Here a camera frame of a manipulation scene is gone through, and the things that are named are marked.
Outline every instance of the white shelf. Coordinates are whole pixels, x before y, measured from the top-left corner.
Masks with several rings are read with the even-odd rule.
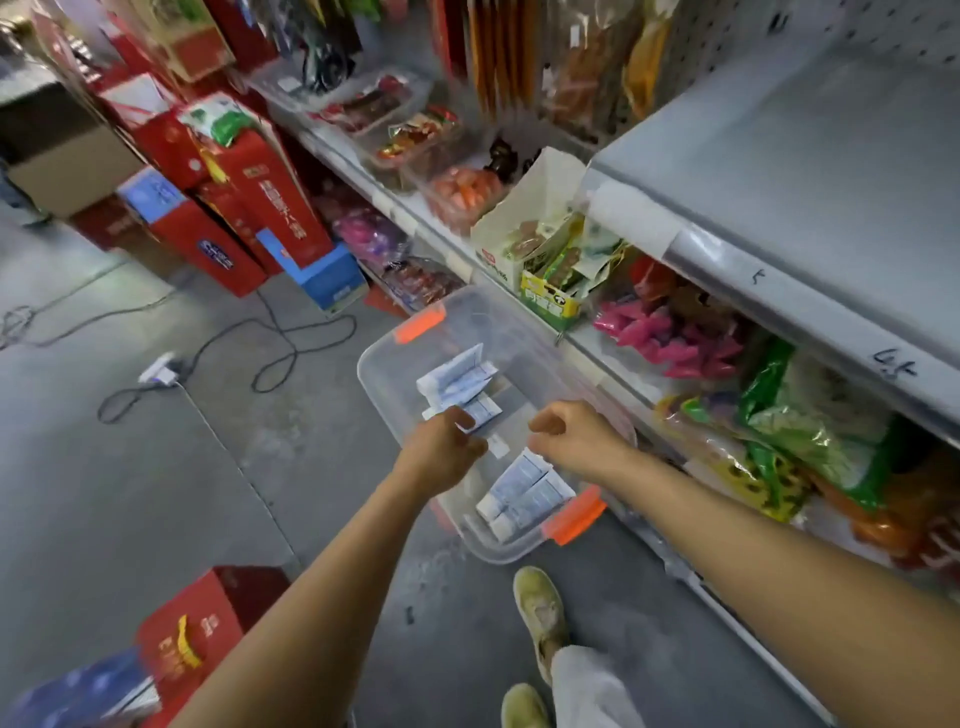
[[[598,154],[581,203],[960,445],[960,84],[803,38]]]

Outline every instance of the light gray pants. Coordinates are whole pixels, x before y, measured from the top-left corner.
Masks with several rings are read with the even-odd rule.
[[[644,728],[627,689],[595,649],[558,650],[550,675],[557,728]]]

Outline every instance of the orange bin handle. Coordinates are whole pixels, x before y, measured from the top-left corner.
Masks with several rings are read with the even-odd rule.
[[[588,485],[579,496],[570,501],[556,516],[543,524],[543,535],[559,546],[566,546],[600,518],[607,504],[600,495],[599,485]]]

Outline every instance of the electrical cord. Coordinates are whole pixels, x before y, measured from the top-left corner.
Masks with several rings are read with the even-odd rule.
[[[71,334],[76,333],[81,328],[88,327],[90,324],[94,324],[110,316],[118,316],[122,313],[134,313],[135,311],[155,308],[170,298],[170,296],[173,294],[173,291],[171,291],[170,293],[168,293],[166,296],[159,299],[158,301],[154,301],[153,303],[148,303],[146,306],[141,306],[140,308],[126,308],[120,311],[110,311],[108,313],[101,314],[100,316],[94,316],[92,319],[81,321],[79,324],[72,327],[68,331],[65,331],[64,333],[59,334],[55,336],[53,339],[49,339],[47,341],[27,341],[24,338],[27,335],[27,330],[30,328],[31,324],[34,322],[34,319],[37,316],[39,316],[41,313],[43,313],[44,311],[50,310],[58,303],[63,303],[71,296],[77,293],[80,293],[87,286],[93,285],[104,276],[108,276],[109,274],[113,273],[113,271],[117,270],[118,268],[122,268],[123,266],[127,265],[129,262],[130,262],[129,260],[121,260],[116,265],[110,266],[106,270],[101,271],[95,276],[92,276],[91,278],[85,280],[83,283],[81,283],[77,287],[70,289],[69,291],[64,293],[62,296],[59,296],[53,299],[52,301],[45,303],[40,307],[33,307],[31,305],[19,305],[19,306],[15,306],[14,308],[4,313],[3,318],[0,319],[0,352],[3,351],[4,349],[8,349],[14,344],[24,344],[30,347],[45,349],[46,347],[53,346],[57,342],[62,341],[67,336],[70,336]]]
[[[267,301],[267,299],[263,296],[262,293],[260,293],[260,291],[256,291],[255,293],[257,298],[260,299],[261,302],[263,302],[264,307],[267,309],[267,314],[270,316],[271,323],[267,324],[262,319],[251,317],[251,318],[243,319],[242,321],[238,321],[235,324],[230,324],[228,327],[224,328],[223,330],[219,331],[218,333],[214,334],[209,339],[207,339],[203,343],[203,345],[197,350],[197,352],[193,355],[190,361],[182,365],[182,367],[178,371],[178,375],[180,379],[178,384],[184,387],[184,391],[186,391],[185,389],[186,383],[190,380],[190,377],[192,377],[194,373],[197,371],[197,367],[200,364],[201,357],[204,355],[206,350],[209,349],[210,346],[215,344],[217,341],[224,338],[229,333],[237,330],[240,327],[243,327],[246,325],[257,325],[259,327],[265,328],[268,331],[272,331],[278,334],[280,338],[283,339],[284,342],[286,342],[287,346],[290,347],[290,351],[288,353],[284,354],[283,356],[277,359],[274,359],[273,361],[268,362],[267,364],[264,364],[253,375],[253,379],[251,380],[251,383],[250,383],[250,389],[252,392],[258,395],[269,394],[270,392],[274,392],[274,390],[283,386],[287,382],[287,380],[290,378],[290,376],[293,374],[294,369],[296,369],[297,367],[297,362],[300,360],[301,356],[304,356],[310,353],[325,352],[328,349],[333,349],[334,347],[337,347],[337,346],[340,346],[341,344],[346,343],[349,339],[353,338],[353,335],[356,333],[357,320],[356,320],[356,317],[351,314],[340,316],[335,319],[330,319],[328,321],[318,321],[314,324],[305,324],[303,326],[298,326],[298,327],[283,328],[279,324],[279,321],[276,319],[276,314],[274,313],[273,307],[270,306],[270,302]],[[317,346],[317,347],[311,347],[309,349],[301,349],[296,344],[294,344],[294,342],[290,339],[290,336],[289,336],[289,334],[294,333],[296,331],[307,331],[314,328],[323,328],[323,327],[331,326],[333,324],[337,324],[342,321],[349,322],[350,324],[349,332],[345,336],[339,339],[326,342],[325,344],[321,344],[320,346]],[[270,372],[274,367],[278,367],[284,363],[287,363],[287,367],[284,370],[283,375],[274,384],[271,384],[269,386],[262,386],[260,383],[262,377],[264,377],[264,375]],[[117,390],[113,394],[109,395],[106,399],[104,399],[100,407],[98,407],[97,420],[103,423],[104,425],[116,425],[124,417],[126,417],[126,415],[133,409],[133,407],[140,400],[143,399],[144,395],[146,395],[149,392],[155,392],[161,389],[170,389],[170,386],[167,386],[164,384],[146,384],[142,387],[130,387],[126,389]],[[119,409],[117,409],[115,412],[110,413],[110,410],[115,407],[119,407]]]

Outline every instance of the green package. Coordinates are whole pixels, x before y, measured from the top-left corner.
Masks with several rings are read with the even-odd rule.
[[[758,436],[751,449],[792,456],[869,511],[883,503],[907,428],[871,393],[781,339],[740,397],[738,419]]]

